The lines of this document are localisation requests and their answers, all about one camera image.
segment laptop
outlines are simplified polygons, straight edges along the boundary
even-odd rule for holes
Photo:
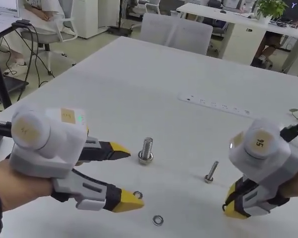
[[[18,0],[0,0],[0,33],[20,20]]]

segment bolt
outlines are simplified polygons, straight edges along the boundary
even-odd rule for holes
[[[209,172],[209,174],[205,175],[204,181],[206,183],[212,183],[213,182],[213,174],[214,174],[215,170],[217,169],[218,165],[219,165],[219,162],[215,161],[212,168],[211,168],[211,170],[210,170],[210,172]]]
[[[138,153],[139,163],[143,165],[150,164],[153,160],[152,150],[153,139],[147,137],[144,140],[143,150]]]

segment power strip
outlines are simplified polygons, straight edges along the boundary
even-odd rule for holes
[[[196,105],[200,105],[202,107],[213,108],[225,113],[232,113],[235,115],[252,118],[254,119],[255,116],[250,110],[240,109],[237,107],[232,107],[222,103],[215,103],[211,101],[206,101],[200,96],[195,96],[192,94],[179,94],[178,99],[187,103],[193,103]]]

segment person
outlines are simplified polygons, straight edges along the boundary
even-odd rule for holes
[[[59,21],[65,17],[58,0],[18,0],[20,17],[27,19],[39,34],[55,34],[57,30],[74,35],[74,32]],[[11,32],[4,37],[2,47],[11,52],[12,65],[4,75],[18,77],[27,72],[27,65],[23,55],[23,40],[16,32]]]
[[[0,232],[2,212],[13,210],[39,197],[50,196],[52,181],[48,178],[35,178],[14,171],[8,160],[0,162]],[[298,173],[280,187],[285,198],[298,197]]]
[[[281,34],[267,31],[257,49],[251,65],[258,68],[265,68],[266,60],[281,46],[282,36]]]

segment washer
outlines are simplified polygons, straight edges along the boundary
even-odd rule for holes
[[[156,226],[161,226],[163,224],[163,217],[160,216],[160,215],[155,215],[152,219],[153,223],[156,225]]]
[[[139,192],[139,191],[135,191],[133,193],[134,196],[136,196],[138,199],[142,199],[143,198],[143,193]]]

